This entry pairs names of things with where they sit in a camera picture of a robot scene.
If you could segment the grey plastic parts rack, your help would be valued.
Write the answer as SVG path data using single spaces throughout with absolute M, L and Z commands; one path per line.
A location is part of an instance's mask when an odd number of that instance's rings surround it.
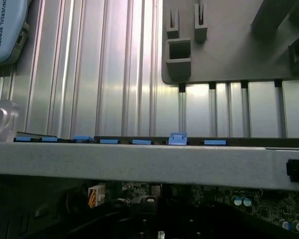
M 299 80 L 299 0 L 162 0 L 161 77 Z

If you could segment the black open PC case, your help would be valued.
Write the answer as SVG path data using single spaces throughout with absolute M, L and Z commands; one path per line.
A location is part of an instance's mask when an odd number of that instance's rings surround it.
M 0 101 L 0 239 L 64 239 L 77 217 L 113 200 L 128 202 L 122 186 L 129 182 L 299 192 L 286 169 L 289 159 L 299 159 L 299 138 L 187 136 L 187 145 L 168 145 L 170 136 L 42 142 L 56 136 L 17 132 L 18 116 L 17 104 Z M 22 136 L 38 141 L 13 141 Z M 209 139 L 227 145 L 204 145 Z

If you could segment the green motherboard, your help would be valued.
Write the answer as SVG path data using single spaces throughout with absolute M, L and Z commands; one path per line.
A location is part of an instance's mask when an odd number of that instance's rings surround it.
M 216 186 L 175 185 L 187 198 L 186 205 L 199 207 L 203 202 L 216 201 L 277 227 L 277 239 L 299 239 L 299 192 L 245 189 Z M 160 184 L 124 183 L 122 197 L 128 202 L 136 197 L 160 197 Z

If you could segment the small black case latch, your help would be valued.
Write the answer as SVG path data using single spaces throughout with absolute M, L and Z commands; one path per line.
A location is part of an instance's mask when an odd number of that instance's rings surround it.
M 299 183 L 299 159 L 289 159 L 286 163 L 286 169 L 290 181 Z

